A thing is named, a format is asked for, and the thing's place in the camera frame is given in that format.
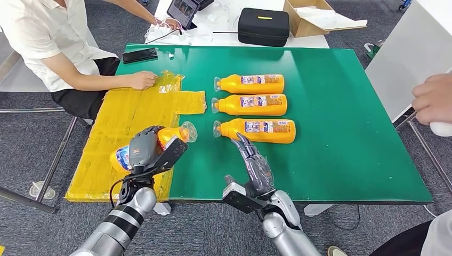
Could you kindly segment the person's right hand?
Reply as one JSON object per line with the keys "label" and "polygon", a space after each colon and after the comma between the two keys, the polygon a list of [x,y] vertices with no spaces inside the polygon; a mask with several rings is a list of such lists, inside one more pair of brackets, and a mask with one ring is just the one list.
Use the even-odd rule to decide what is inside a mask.
{"label": "person's right hand", "polygon": [[146,90],[153,87],[156,81],[156,76],[150,71],[140,71],[130,76],[130,87],[136,90]]}

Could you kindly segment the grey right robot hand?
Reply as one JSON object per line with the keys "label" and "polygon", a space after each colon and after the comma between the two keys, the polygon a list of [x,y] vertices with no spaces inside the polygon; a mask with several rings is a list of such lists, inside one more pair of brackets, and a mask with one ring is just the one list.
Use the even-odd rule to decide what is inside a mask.
{"label": "grey right robot hand", "polygon": [[231,142],[241,154],[249,178],[239,191],[250,198],[268,201],[276,190],[269,163],[248,137],[239,132],[236,135],[237,139]]}

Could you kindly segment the person's left hand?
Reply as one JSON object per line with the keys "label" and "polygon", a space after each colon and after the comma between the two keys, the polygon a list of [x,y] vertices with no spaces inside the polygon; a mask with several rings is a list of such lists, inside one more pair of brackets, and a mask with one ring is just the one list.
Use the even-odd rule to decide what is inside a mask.
{"label": "person's left hand", "polygon": [[181,24],[173,18],[165,18],[164,20],[156,19],[156,22],[160,27],[170,28],[172,30],[182,29]]}

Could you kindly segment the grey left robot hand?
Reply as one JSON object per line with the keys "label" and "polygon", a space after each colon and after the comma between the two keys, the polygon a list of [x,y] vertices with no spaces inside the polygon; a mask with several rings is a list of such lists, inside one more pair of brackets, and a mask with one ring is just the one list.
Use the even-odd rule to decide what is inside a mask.
{"label": "grey left robot hand", "polygon": [[129,163],[132,173],[141,173],[155,161],[163,150],[158,141],[158,132],[164,126],[153,125],[137,133],[129,144]]}

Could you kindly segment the person's hand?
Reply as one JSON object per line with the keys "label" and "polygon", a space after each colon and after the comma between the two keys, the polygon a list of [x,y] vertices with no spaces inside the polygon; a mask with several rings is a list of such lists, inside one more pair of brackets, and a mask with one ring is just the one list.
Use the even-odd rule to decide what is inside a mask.
{"label": "person's hand", "polygon": [[420,123],[451,123],[451,73],[430,76],[412,94],[411,105]]}

